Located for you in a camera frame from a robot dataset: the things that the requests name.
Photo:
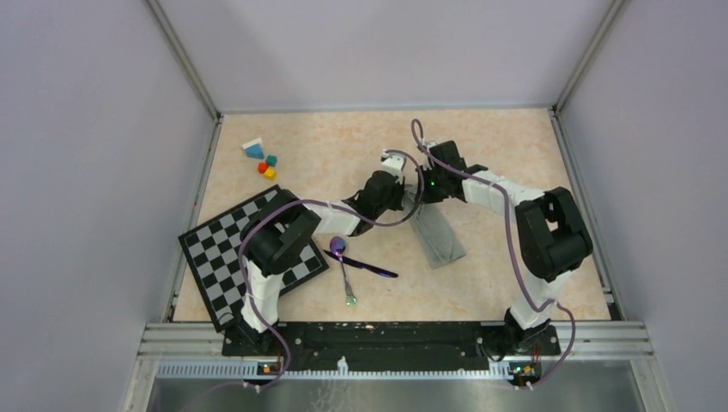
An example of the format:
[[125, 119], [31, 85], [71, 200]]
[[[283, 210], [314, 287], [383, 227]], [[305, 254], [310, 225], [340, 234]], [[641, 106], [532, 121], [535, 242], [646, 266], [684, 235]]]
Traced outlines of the grey cloth napkin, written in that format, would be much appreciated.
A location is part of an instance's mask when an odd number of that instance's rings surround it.
[[450, 223], [434, 204], [423, 204], [408, 219], [432, 269], [451, 264], [466, 255]]

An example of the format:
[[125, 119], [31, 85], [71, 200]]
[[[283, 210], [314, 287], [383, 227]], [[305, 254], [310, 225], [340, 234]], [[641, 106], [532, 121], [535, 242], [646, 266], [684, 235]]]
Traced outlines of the iridescent purple knife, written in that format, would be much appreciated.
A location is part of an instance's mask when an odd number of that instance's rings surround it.
[[355, 260], [355, 259], [352, 259], [352, 258], [349, 258], [346, 256], [339, 257], [337, 254], [335, 254], [333, 251], [330, 251], [330, 250], [324, 250], [324, 253], [328, 257], [333, 258], [333, 259], [339, 261], [340, 263], [342, 263], [344, 265], [348, 265], [353, 268], [357, 268], [360, 270], [368, 270], [376, 275], [387, 277], [387, 278], [398, 278], [399, 277], [399, 274], [396, 272], [393, 272], [390, 270], [385, 270], [385, 269], [382, 269], [380, 267], [377, 267], [377, 266], [374, 266], [371, 264], [366, 264], [366, 263], [363, 263], [361, 261], [358, 261], [358, 260]]

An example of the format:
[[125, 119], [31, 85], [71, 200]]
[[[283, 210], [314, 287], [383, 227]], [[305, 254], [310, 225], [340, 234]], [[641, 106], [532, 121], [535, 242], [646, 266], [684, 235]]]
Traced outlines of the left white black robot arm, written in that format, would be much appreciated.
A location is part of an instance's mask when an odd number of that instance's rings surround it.
[[283, 275], [295, 266], [315, 234], [356, 237], [375, 226], [389, 210], [403, 208], [405, 178], [374, 172], [363, 188], [340, 202], [300, 199], [281, 189], [240, 234], [239, 261], [246, 284], [242, 321], [243, 344], [254, 354], [266, 354], [275, 344], [271, 326], [278, 320]]

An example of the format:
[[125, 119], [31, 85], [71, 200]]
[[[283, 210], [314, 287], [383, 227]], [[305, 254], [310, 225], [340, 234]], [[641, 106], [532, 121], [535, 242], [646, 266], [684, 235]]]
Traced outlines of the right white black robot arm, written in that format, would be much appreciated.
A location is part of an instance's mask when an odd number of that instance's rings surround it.
[[566, 280], [593, 252], [593, 243], [572, 192], [562, 186], [530, 188], [489, 171], [467, 166], [457, 144], [447, 141], [423, 149], [428, 157], [426, 198], [434, 203], [457, 198], [503, 215], [507, 249], [521, 295], [507, 310], [506, 347], [525, 354]]

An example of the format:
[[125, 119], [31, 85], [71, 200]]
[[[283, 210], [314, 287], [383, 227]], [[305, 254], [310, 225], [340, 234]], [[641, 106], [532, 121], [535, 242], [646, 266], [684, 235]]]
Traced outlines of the iridescent purple spoon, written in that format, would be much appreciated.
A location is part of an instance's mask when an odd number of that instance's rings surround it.
[[346, 294], [346, 304], [349, 307], [353, 307], [353, 306], [356, 306], [356, 304], [357, 304], [357, 298], [356, 298], [353, 288], [350, 284], [349, 277], [348, 277], [346, 269], [345, 269], [345, 263], [343, 261], [343, 253], [345, 252], [345, 249], [346, 249], [346, 243], [342, 237], [334, 236], [330, 240], [330, 251], [340, 263], [340, 267], [341, 267], [341, 271], [342, 271], [342, 275], [343, 275], [344, 291]]

